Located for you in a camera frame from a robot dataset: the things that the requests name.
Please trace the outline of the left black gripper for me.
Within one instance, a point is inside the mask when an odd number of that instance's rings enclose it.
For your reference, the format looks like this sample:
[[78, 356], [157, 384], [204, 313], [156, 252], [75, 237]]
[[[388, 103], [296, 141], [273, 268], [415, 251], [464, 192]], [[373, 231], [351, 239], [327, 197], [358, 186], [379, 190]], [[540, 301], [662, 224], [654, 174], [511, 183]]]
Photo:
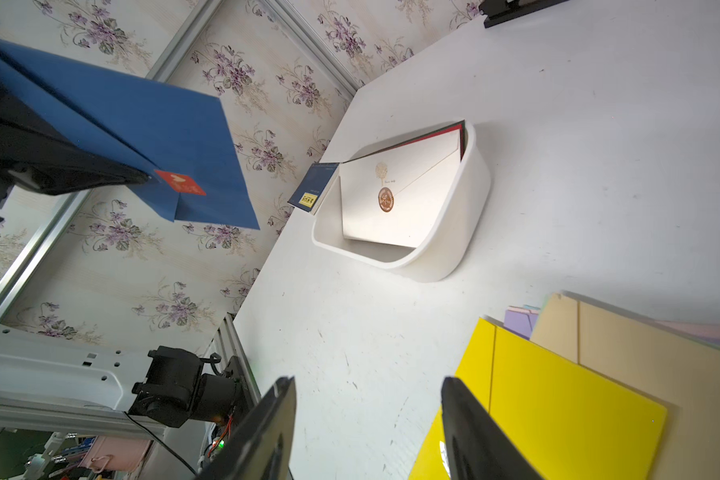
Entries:
[[0, 209], [16, 186], [57, 196], [149, 180], [142, 170], [75, 145], [0, 83]]

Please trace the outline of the yellow envelope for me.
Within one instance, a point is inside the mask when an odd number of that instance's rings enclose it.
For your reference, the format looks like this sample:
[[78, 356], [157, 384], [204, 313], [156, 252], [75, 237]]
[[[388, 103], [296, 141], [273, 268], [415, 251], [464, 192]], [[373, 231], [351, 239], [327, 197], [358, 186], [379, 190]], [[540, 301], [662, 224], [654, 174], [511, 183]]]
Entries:
[[646, 479], [666, 408], [486, 319], [455, 373], [544, 479]]

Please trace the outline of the blue envelope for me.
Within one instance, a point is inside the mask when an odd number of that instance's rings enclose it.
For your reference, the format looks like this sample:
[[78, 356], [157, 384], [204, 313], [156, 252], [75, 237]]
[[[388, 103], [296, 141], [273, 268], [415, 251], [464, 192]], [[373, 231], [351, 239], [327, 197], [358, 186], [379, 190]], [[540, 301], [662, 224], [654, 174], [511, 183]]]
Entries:
[[257, 229], [218, 98], [0, 40], [0, 84], [75, 146], [148, 175], [169, 221]]

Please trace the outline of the white rectangular storage tray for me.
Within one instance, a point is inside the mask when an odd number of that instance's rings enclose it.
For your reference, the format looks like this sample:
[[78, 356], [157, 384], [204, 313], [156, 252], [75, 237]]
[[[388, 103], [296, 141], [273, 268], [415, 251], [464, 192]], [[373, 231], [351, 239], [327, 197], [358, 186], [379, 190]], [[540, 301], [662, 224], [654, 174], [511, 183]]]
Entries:
[[338, 164], [314, 213], [313, 243], [418, 282], [463, 259], [491, 189], [466, 120], [368, 145]]

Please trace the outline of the beige envelope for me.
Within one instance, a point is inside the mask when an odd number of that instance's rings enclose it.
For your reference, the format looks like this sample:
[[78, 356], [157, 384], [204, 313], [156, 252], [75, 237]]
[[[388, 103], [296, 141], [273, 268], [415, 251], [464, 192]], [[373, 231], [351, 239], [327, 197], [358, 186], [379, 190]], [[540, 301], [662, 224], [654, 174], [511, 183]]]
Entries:
[[654, 479], [720, 479], [720, 348], [572, 293], [548, 296], [531, 340], [664, 404]]

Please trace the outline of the red envelope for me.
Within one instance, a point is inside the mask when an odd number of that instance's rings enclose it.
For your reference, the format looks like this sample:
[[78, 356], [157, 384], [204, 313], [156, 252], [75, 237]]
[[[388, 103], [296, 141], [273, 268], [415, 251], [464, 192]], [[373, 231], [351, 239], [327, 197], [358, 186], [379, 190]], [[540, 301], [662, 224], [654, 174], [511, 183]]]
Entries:
[[393, 144], [391, 146], [383, 147], [381, 149], [372, 151], [371, 153], [364, 154], [361, 157], [364, 158], [364, 157], [367, 157], [370, 155], [375, 155], [375, 154], [378, 154], [381, 152], [400, 148], [400, 147], [403, 147], [403, 146], [406, 146], [409, 144], [413, 144], [413, 143], [418, 143], [418, 142], [428, 140], [428, 139], [431, 139], [434, 137], [438, 137], [441, 135], [445, 135], [445, 134], [448, 134], [451, 132], [458, 133], [458, 138], [459, 138], [458, 146], [459, 146], [460, 157], [463, 157], [465, 154], [466, 144], [467, 144], [466, 121], [465, 120], [461, 120], [459, 122], [445, 125], [444, 127], [438, 128], [438, 129], [430, 131], [430, 132], [426, 132], [422, 135], [401, 141], [401, 142]]

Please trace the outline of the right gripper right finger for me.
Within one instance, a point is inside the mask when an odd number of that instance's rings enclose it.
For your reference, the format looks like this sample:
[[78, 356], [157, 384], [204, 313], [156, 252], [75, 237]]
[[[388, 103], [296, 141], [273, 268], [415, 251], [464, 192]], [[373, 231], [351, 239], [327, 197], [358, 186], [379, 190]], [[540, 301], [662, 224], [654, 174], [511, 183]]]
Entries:
[[452, 479], [541, 477], [462, 380], [444, 379], [441, 406]]

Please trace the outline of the white envelope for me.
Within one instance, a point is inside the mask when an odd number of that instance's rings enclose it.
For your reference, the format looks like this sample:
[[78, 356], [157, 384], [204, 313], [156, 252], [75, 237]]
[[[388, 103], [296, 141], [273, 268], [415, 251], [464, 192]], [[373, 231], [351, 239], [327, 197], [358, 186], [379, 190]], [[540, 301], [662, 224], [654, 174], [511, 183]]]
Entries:
[[343, 236], [416, 248], [459, 170], [458, 133], [352, 160], [339, 168]]

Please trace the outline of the lilac purple envelope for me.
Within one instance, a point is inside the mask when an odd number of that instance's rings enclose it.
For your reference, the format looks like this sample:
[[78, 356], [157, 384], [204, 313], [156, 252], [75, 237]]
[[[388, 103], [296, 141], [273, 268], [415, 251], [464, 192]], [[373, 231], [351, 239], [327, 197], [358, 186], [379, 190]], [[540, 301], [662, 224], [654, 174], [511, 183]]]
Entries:
[[509, 307], [505, 310], [503, 326], [506, 330], [529, 340], [540, 311], [535, 308]]

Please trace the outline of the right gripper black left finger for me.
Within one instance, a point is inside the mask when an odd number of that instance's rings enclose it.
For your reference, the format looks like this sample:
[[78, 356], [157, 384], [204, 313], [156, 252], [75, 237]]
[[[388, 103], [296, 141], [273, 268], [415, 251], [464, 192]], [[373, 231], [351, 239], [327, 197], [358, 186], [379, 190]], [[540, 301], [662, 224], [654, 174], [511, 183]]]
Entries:
[[278, 378], [196, 479], [288, 479], [296, 410], [295, 379]]

